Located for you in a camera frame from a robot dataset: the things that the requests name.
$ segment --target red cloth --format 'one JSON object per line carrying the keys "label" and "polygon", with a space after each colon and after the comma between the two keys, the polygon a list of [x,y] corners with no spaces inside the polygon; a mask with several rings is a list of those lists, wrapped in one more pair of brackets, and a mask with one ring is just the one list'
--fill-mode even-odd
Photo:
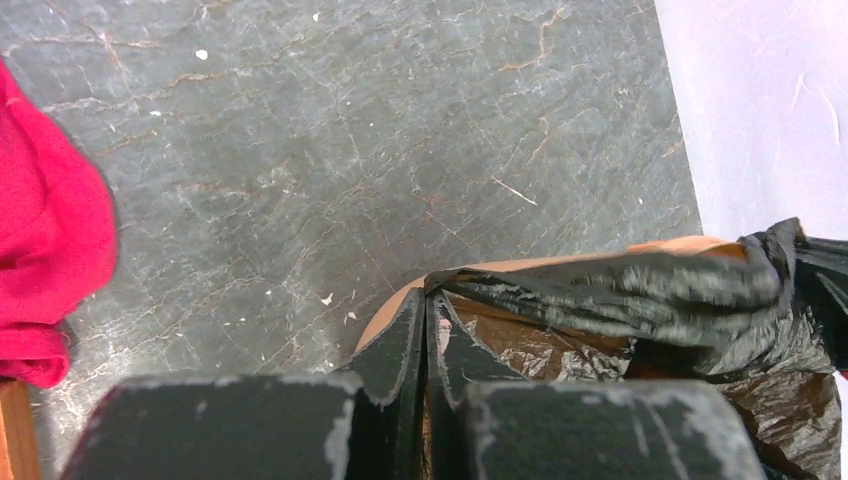
{"label": "red cloth", "polygon": [[115,236],[99,173],[0,62],[0,376],[43,388],[65,377],[56,326],[109,281]]}

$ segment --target black plastic bag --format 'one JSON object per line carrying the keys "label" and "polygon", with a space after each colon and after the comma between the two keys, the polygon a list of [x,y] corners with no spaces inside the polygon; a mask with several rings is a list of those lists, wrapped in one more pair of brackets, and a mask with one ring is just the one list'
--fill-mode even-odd
{"label": "black plastic bag", "polygon": [[797,219],[739,243],[747,261],[628,254],[438,272],[427,288],[456,295],[470,330],[529,378],[702,379],[736,407],[769,478],[839,478],[848,243],[806,238]]}

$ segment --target marble tile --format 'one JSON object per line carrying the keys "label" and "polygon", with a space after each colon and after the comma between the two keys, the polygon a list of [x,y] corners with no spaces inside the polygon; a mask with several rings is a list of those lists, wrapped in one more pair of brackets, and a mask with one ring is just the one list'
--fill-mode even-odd
{"label": "marble tile", "polygon": [[11,0],[0,52],[120,219],[47,478],[125,376],[329,370],[428,270],[700,228],[649,0]]}

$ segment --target white paint scuff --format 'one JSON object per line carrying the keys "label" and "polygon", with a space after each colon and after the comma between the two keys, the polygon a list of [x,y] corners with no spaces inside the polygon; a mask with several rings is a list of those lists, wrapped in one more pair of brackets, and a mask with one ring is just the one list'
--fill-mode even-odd
{"label": "white paint scuff", "polygon": [[447,318],[439,319],[439,353],[444,355],[445,350],[448,349],[448,343],[450,343],[450,331],[451,331],[451,323]]}

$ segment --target wooden frame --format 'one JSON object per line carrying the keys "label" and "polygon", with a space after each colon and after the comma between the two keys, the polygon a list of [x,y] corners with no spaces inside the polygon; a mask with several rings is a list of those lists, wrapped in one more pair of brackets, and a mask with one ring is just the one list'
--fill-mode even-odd
{"label": "wooden frame", "polygon": [[27,387],[0,380],[0,480],[40,480]]}

